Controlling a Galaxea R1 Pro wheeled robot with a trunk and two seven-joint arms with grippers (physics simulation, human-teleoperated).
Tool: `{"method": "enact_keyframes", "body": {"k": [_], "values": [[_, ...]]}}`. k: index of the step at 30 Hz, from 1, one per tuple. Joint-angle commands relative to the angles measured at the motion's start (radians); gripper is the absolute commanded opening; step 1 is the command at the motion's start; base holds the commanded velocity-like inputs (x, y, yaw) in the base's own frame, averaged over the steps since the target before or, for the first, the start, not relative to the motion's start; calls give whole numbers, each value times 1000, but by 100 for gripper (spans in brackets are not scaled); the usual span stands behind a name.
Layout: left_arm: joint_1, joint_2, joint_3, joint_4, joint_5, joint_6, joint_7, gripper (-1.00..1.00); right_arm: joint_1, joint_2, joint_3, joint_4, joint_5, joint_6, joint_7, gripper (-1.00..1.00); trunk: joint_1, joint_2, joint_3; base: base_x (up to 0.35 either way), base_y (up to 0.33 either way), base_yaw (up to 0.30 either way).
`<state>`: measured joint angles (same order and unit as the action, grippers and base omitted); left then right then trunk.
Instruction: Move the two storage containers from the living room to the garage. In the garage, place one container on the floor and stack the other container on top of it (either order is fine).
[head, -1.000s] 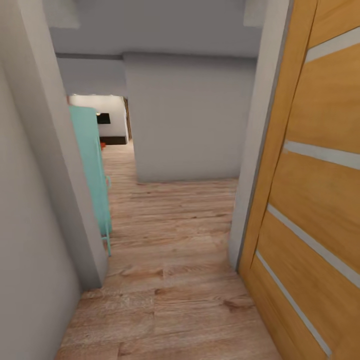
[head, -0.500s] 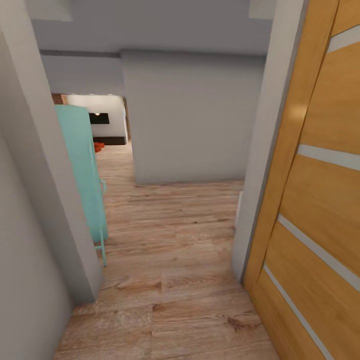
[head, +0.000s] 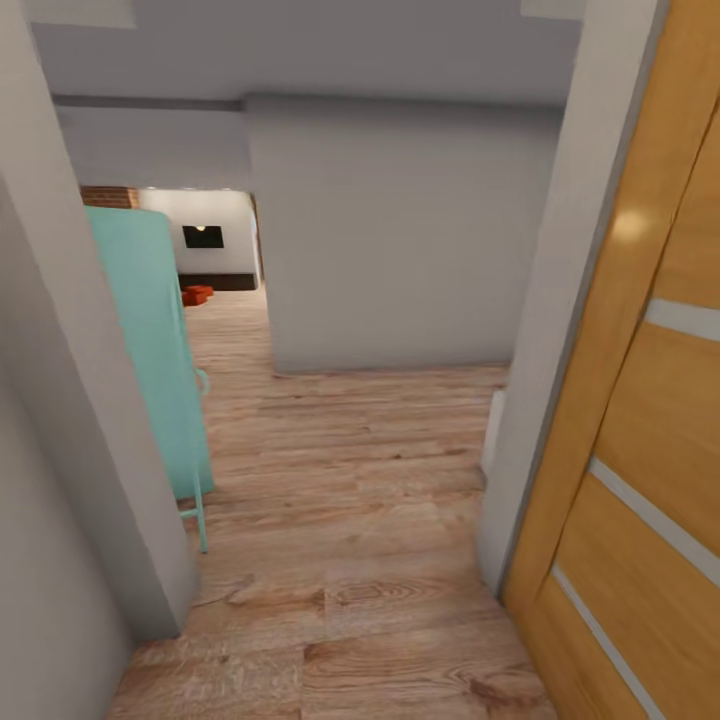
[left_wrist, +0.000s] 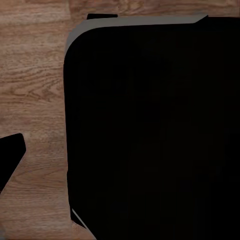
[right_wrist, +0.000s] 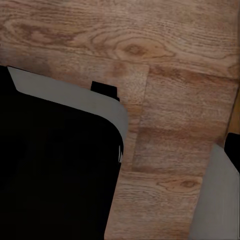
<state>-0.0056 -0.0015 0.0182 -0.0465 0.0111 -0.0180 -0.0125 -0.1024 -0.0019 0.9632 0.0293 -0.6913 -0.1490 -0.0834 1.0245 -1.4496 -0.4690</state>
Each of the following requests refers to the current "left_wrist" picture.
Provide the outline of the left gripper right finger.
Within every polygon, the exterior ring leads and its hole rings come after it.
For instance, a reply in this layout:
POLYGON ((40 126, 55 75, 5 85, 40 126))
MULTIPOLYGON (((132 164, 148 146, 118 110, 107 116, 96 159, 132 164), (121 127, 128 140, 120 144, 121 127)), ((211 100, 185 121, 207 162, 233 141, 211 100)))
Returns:
POLYGON ((224 151, 232 161, 234 166, 240 173, 240 135, 235 133, 229 133, 225 145, 224 151))

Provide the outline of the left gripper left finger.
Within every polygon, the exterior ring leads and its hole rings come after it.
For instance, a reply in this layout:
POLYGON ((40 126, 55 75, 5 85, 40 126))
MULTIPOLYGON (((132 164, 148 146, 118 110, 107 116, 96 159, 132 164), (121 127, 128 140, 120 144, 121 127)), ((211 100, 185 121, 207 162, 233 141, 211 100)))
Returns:
POLYGON ((0 193, 25 153, 26 144, 22 133, 0 138, 0 193))

